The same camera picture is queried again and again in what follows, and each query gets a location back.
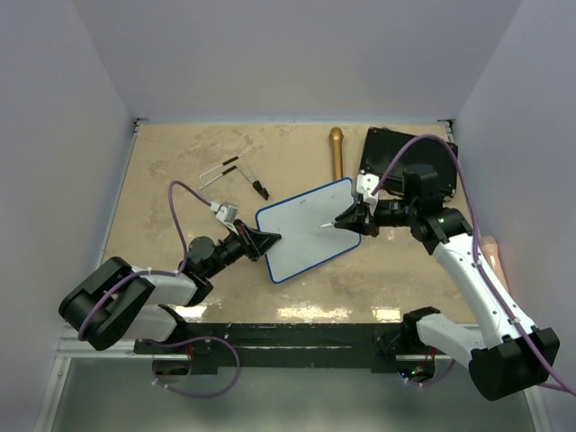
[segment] white wall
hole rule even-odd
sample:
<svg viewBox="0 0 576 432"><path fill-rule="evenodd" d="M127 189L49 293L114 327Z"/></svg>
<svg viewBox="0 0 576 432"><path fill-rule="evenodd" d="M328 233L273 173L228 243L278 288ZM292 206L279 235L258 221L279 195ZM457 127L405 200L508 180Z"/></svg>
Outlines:
<svg viewBox="0 0 576 432"><path fill-rule="evenodd" d="M437 120L520 0L74 0L127 106L156 120Z"/></svg>
<svg viewBox="0 0 576 432"><path fill-rule="evenodd" d="M510 290L560 336L556 366L576 385L576 3L524 0L456 119L484 233ZM546 391L554 430L574 400Z"/></svg>
<svg viewBox="0 0 576 432"><path fill-rule="evenodd" d="M68 0L0 5L0 430L30 430L93 268L129 115Z"/></svg>

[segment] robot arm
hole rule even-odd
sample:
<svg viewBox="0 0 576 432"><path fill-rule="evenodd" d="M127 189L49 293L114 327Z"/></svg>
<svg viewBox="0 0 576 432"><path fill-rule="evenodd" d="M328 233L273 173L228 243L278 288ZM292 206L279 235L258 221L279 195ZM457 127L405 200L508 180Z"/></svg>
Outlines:
<svg viewBox="0 0 576 432"><path fill-rule="evenodd" d="M281 236L261 232L235 219L236 206L224 203L212 206L216 218L229 231L218 244L207 237L195 238L188 248L184 270L180 274L148 274L127 281L96 312L85 329L84 338L96 350L104 350L121 338L165 341L173 334L178 317L166 304L195 306L212 291L209 279L241 257L257 261ZM112 257L90 274L62 301L59 315L74 329L93 307L121 279L143 269Z"/></svg>
<svg viewBox="0 0 576 432"><path fill-rule="evenodd" d="M458 210L444 207L432 166L410 166L405 170L401 200L380 200L374 205L372 183L370 175L361 173L356 185L356 202L336 217L334 227L374 237L379 227L409 227L412 236L448 272L481 332L478 337L439 310L424 308L404 316L404 343L415 350L435 347L451 356L469 370L480 393L491 401L546 381L548 372L479 274L476 268L479 263L473 261L471 253L472 228ZM482 253L480 260L504 302L515 312L522 329L552 364L560 345L554 331L538 329L509 296Z"/></svg>

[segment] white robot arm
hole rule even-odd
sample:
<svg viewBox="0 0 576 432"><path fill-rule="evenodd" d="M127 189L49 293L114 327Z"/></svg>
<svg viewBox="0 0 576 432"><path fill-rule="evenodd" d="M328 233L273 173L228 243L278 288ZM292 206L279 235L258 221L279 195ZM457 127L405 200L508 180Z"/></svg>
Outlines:
<svg viewBox="0 0 576 432"><path fill-rule="evenodd" d="M480 393L496 400L535 384L548 372L523 339L524 330L551 365L560 342L551 328L540 330L515 304L479 251L473 258L473 230L456 209L444 207L432 166L410 166L404 171L403 197L374 203L375 175L361 172L355 203L335 218L334 227L376 237L380 227L409 227L412 236L448 272L472 310L481 334L453 323L435 308L409 312L402 322L403 343L434 347L466 367ZM480 275L486 272L501 299ZM505 306L514 311L509 319Z"/></svg>

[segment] wooden work surface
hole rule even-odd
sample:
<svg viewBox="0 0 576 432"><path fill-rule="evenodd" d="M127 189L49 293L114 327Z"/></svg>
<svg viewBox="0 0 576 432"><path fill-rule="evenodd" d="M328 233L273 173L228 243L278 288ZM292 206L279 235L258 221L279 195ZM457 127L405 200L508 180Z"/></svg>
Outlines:
<svg viewBox="0 0 576 432"><path fill-rule="evenodd" d="M199 174L238 153L247 153L270 200L264 201L238 172L204 192L219 203L239 205L238 216L256 226L258 209L332 181L332 126L142 125L104 258L120 256L134 266L176 269L183 250L167 205L169 182L179 179L199 187ZM368 127L341 126L345 176L357 174ZM435 124L386 127L446 138L445 128ZM465 209L460 188L450 205ZM175 190L175 207L188 241L227 235L213 214L182 188ZM178 312L188 320L213 322L382 322L398 321L407 311L431 305L456 322L474 322L450 278L408 229L382 229L379 238L363 238L357 249L285 283L271 282L264 259L252 263L246 258L211 281L214 290L202 305Z"/></svg>

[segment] black box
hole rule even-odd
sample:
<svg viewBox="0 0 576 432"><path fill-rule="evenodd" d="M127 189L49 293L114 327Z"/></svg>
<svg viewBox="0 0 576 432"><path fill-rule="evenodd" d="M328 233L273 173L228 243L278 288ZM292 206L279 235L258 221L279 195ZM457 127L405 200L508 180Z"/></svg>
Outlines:
<svg viewBox="0 0 576 432"><path fill-rule="evenodd" d="M360 170L382 176L394 156L412 138L414 135L407 133L370 128L364 142ZM458 157L458 146L452 142L448 144ZM434 167L438 172L442 194L446 197L454 197L456 167L444 146L434 139L423 139L410 147L384 182L383 189L389 194L402 195L402 172L406 166L416 164L428 164Z"/></svg>

